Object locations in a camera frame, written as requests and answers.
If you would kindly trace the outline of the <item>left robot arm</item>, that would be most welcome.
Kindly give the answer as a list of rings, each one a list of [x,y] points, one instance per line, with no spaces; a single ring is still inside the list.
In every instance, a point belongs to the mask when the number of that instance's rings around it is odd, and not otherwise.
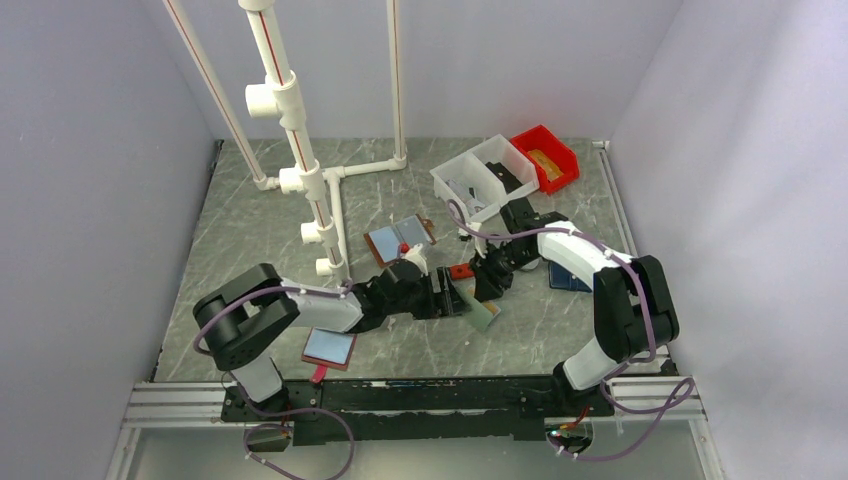
[[[400,260],[367,281],[330,289],[299,284],[260,263],[194,305],[199,332],[192,347],[234,377],[258,417],[272,420],[285,411],[288,394],[268,348],[285,330],[361,334],[398,314],[432,320],[469,309],[443,267],[424,272]]]

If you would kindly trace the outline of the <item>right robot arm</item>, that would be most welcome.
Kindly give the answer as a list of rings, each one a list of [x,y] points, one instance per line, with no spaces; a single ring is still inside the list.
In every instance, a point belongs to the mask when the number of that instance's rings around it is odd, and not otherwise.
[[[591,389],[631,362],[651,361],[659,347],[679,336],[672,295],[657,258],[612,249],[559,212],[536,212],[525,198],[508,202],[500,215],[504,234],[463,226],[475,240],[470,267],[477,301],[501,298],[515,271],[536,260],[564,268],[592,295],[592,337],[553,370],[550,392],[557,411],[578,413],[588,404]]]

